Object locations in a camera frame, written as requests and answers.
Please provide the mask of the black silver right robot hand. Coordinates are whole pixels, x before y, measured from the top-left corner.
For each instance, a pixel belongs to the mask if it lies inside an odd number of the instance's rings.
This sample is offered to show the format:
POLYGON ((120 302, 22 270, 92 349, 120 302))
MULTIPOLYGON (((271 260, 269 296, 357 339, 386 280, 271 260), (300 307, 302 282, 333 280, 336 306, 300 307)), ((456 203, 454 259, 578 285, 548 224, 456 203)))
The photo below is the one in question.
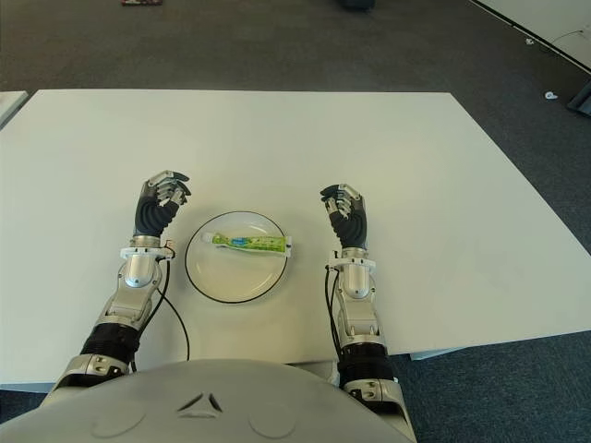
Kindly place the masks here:
POLYGON ((368 221, 363 196, 348 184, 320 191, 332 229, 342 248, 367 248, 368 221))

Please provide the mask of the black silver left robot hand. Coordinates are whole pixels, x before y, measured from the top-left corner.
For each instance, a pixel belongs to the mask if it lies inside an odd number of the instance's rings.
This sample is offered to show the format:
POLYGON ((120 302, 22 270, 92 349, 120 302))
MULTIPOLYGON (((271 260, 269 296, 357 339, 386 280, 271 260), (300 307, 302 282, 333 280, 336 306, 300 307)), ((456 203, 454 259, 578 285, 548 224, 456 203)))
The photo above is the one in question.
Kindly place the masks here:
POLYGON ((133 234, 160 237, 179 208, 187 203, 191 195, 188 181, 188 176, 171 170, 146 180, 136 206, 133 234))

